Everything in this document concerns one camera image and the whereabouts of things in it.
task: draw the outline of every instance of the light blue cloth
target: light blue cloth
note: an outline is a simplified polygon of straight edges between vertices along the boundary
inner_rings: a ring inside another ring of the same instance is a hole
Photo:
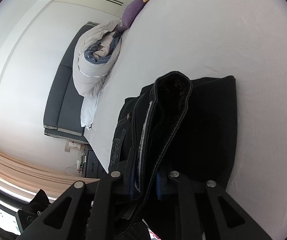
[[[84,57],[85,59],[95,65],[98,64],[105,64],[108,62],[108,60],[111,57],[111,54],[114,52],[115,48],[117,47],[117,44],[120,40],[122,33],[115,33],[112,37],[112,41],[110,44],[110,48],[109,48],[109,52],[107,56],[104,57],[100,57],[100,58],[96,58],[95,56],[93,56],[93,53],[95,53],[96,51],[99,50],[99,45],[101,40],[95,42],[94,44],[90,45],[84,52]]]

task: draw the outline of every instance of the white bed sheet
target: white bed sheet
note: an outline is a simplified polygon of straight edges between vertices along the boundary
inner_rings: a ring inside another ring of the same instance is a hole
[[[274,239],[287,236],[287,2],[150,0],[123,38],[85,132],[105,169],[127,97],[161,75],[237,80],[238,142],[227,192]]]

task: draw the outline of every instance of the bed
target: bed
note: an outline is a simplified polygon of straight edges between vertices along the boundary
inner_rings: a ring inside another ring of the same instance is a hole
[[[233,75],[238,137],[227,192],[274,240],[287,236],[287,2],[150,0],[123,34],[85,137],[108,169],[127,97],[165,73]]]

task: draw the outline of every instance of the beige curtain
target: beige curtain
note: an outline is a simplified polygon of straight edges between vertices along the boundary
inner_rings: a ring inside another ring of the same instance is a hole
[[[43,189],[49,197],[57,198],[75,181],[85,183],[98,179],[86,179],[70,176],[49,168],[9,156],[0,151],[0,179],[19,188],[37,193]]]

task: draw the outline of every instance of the silver bolt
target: silver bolt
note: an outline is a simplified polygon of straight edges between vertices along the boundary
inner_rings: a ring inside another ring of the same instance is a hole
[[[179,172],[178,172],[178,171],[171,171],[171,172],[169,173],[169,175],[170,175],[170,177],[176,178],[176,177],[179,176]]]
[[[121,173],[120,171],[113,171],[110,175],[113,178],[118,178],[121,175]]]
[[[216,182],[213,181],[213,180],[208,180],[208,181],[207,181],[207,186],[208,186],[208,187],[215,187],[215,186],[216,186]]]
[[[76,181],[73,185],[75,186],[75,188],[82,188],[83,182],[82,181]]]

